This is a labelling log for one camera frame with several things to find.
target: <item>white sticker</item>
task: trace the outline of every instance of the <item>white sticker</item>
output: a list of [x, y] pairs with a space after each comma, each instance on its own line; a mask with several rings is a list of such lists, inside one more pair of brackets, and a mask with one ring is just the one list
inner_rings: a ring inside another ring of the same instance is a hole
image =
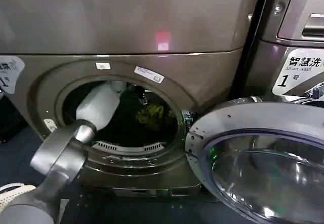
[[161, 84], [162, 81], [165, 78], [164, 76], [162, 76], [162, 75], [160, 75], [158, 73], [155, 73], [154, 71], [151, 71], [151, 70], [146, 69], [146, 68], [138, 67], [138, 66], [136, 66], [134, 72], [136, 74], [139, 74], [140, 76], [148, 78], [149, 80], [152, 80], [152, 81], [157, 82], [159, 84]]
[[111, 69], [110, 63], [96, 63], [96, 67], [99, 70]]
[[17, 79], [25, 63], [16, 56], [0, 56], [0, 87], [9, 94], [14, 94]]
[[284, 95], [322, 72], [324, 72], [324, 49], [295, 49], [288, 55], [272, 93]]
[[57, 126], [52, 119], [44, 119], [44, 123], [51, 132], [57, 129]]

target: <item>floor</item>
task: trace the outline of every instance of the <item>floor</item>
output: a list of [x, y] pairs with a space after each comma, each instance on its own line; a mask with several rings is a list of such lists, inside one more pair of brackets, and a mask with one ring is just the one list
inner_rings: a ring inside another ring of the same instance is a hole
[[[0, 145], [0, 186], [23, 182], [39, 185], [44, 178], [29, 166], [41, 140], [29, 127]], [[201, 199], [112, 199], [77, 184], [64, 194], [69, 202], [62, 224], [252, 224], [221, 202]]]

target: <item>robotic arm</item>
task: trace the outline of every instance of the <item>robotic arm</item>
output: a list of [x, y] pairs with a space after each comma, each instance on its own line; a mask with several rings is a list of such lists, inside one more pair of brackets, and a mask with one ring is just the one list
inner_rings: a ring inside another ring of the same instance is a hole
[[84, 146], [108, 125], [124, 89], [125, 84], [112, 83], [94, 88], [78, 106], [74, 124], [58, 128], [43, 142], [30, 164], [46, 176], [44, 182], [10, 202], [0, 215], [1, 224], [57, 223], [59, 194], [82, 170]]

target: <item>washing machine door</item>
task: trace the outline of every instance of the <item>washing machine door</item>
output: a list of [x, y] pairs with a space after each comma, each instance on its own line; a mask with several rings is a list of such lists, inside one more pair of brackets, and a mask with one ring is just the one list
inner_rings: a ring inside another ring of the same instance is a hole
[[324, 223], [324, 102], [228, 102], [193, 124], [186, 153], [210, 193], [249, 220]]

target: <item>brown washing machine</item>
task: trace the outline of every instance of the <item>brown washing machine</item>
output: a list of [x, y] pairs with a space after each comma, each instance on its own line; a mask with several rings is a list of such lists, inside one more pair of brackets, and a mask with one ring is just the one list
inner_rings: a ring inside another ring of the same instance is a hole
[[238, 70], [235, 87], [240, 96], [274, 94], [324, 99], [323, 2], [259, 2], [258, 13], [262, 16], [254, 20], [256, 36], [252, 48], [245, 49], [247, 59]]
[[119, 196], [199, 189], [188, 127], [227, 99], [257, 0], [0, 0], [0, 84], [45, 139], [95, 86], [122, 82], [83, 185]]

